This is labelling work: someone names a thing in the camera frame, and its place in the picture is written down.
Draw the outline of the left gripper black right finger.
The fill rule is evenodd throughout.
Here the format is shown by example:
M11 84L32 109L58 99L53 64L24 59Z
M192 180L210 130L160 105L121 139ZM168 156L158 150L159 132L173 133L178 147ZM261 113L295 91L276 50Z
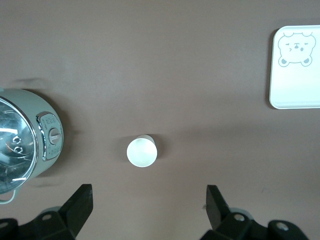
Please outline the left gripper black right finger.
M211 225L202 240L307 240L305 233L285 220L272 220L267 227L250 214L230 208L216 185L206 187L205 210Z

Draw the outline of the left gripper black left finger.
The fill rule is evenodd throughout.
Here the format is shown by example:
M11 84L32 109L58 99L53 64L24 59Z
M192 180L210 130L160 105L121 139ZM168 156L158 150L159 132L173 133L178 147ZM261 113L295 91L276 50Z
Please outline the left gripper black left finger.
M61 206L42 211L19 225L15 218L0 220L2 240L75 240L94 208L93 187L82 184Z

